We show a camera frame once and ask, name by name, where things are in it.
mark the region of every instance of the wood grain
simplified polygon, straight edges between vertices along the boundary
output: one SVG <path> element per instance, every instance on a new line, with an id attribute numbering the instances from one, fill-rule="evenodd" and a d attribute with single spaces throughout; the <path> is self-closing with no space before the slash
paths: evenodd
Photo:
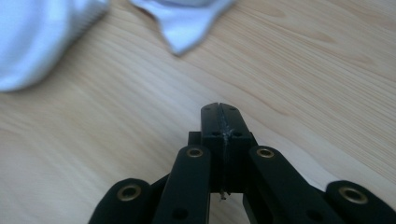
<path id="1" fill-rule="evenodd" d="M 166 175 L 200 108 L 239 108 L 314 186 L 363 185 L 396 209 L 396 3 L 239 0 L 171 55 L 126 0 L 49 77 L 0 95 L 0 223 L 86 223 L 116 182 Z M 210 223 L 248 223 L 240 195 Z"/>

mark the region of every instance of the white towel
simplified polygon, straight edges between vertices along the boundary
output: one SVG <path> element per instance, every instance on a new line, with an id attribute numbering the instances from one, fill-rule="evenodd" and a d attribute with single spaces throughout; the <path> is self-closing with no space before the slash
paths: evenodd
<path id="1" fill-rule="evenodd" d="M 170 50 L 181 55 L 201 43 L 235 0 L 130 0 L 152 14 Z"/>
<path id="2" fill-rule="evenodd" d="M 0 0 L 0 91 L 43 79 L 107 0 Z"/>

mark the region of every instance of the black mechanical arm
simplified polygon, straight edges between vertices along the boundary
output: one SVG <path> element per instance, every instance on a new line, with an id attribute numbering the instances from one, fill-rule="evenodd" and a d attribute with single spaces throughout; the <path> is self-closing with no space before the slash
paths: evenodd
<path id="1" fill-rule="evenodd" d="M 201 109 L 169 175 L 154 184 L 125 179 L 97 205 L 90 223 L 208 223 L 210 193 L 243 193 L 250 223 L 396 223 L 396 213 L 368 189 L 335 181 L 310 186 L 274 148 L 258 146 L 239 111 Z"/>

